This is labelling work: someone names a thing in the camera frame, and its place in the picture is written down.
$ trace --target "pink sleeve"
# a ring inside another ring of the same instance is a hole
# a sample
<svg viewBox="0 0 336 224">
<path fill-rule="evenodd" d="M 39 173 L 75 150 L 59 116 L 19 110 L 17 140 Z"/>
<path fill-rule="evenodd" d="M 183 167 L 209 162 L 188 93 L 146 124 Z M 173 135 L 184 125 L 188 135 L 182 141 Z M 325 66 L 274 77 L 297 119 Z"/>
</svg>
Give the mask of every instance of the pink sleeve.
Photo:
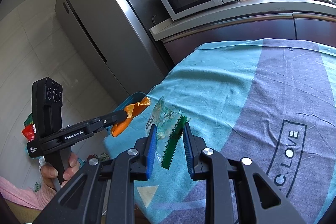
<svg viewBox="0 0 336 224">
<path fill-rule="evenodd" d="M 5 199 L 13 203 L 37 210 L 43 210 L 56 194 L 55 190 L 44 183 L 37 193 L 32 189 L 18 189 L 3 177 L 0 177 L 0 192 Z"/>
</svg>

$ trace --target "screw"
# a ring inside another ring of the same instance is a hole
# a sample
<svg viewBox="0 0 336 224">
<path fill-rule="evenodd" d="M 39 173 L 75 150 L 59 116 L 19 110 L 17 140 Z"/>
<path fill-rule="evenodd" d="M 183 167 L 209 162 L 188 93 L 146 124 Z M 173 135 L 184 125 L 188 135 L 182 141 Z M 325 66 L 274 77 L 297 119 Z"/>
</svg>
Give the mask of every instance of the screw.
<svg viewBox="0 0 336 224">
<path fill-rule="evenodd" d="M 90 165 L 97 165 L 98 162 L 99 162 L 99 160 L 98 160 L 97 158 L 91 158 L 91 159 L 89 160 L 89 164 L 90 164 Z"/>
<path fill-rule="evenodd" d="M 138 150 L 131 148 L 127 151 L 127 154 L 129 154 L 130 156 L 135 156 L 138 153 Z"/>
<path fill-rule="evenodd" d="M 242 162 L 244 165 L 251 165 L 252 160 L 251 160 L 250 158 L 242 158 L 242 159 L 241 159 L 241 162 Z"/>
<path fill-rule="evenodd" d="M 213 154 L 213 150 L 211 148 L 204 148 L 203 153 L 210 156 Z"/>
</svg>

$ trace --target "red package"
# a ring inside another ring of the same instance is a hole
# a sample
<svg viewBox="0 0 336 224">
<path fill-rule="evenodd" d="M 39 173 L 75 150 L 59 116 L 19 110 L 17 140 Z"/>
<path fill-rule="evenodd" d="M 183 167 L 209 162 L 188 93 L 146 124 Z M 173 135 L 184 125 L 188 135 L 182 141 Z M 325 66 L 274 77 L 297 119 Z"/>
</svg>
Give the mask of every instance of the red package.
<svg viewBox="0 0 336 224">
<path fill-rule="evenodd" d="M 26 137 L 26 139 L 30 142 L 35 138 L 35 125 L 29 124 L 23 130 L 22 134 Z"/>
</svg>

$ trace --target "countertop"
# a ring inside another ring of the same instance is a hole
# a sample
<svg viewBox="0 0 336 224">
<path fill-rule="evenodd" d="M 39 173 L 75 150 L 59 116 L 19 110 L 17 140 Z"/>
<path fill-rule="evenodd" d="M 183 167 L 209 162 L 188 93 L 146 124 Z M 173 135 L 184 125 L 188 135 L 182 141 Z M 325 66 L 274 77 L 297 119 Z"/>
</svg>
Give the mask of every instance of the countertop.
<svg viewBox="0 0 336 224">
<path fill-rule="evenodd" d="M 151 28 L 150 32 L 155 41 L 158 41 L 217 21 L 279 12 L 309 12 L 336 17 L 336 5 L 318 0 L 244 0 L 240 3 L 221 5 L 176 21 L 169 18 Z"/>
</svg>

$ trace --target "orange peel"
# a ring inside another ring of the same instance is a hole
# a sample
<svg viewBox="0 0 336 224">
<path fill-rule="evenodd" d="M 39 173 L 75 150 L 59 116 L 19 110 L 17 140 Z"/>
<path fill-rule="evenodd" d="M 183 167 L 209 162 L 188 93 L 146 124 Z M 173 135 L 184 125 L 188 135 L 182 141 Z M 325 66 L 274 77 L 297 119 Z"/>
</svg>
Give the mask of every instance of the orange peel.
<svg viewBox="0 0 336 224">
<path fill-rule="evenodd" d="M 112 126 L 110 130 L 111 135 L 113 137 L 120 135 L 129 126 L 133 118 L 141 114 L 149 105 L 151 105 L 151 100 L 150 98 L 145 97 L 140 102 L 125 106 L 124 111 L 127 113 L 127 118 L 126 120 Z"/>
</svg>

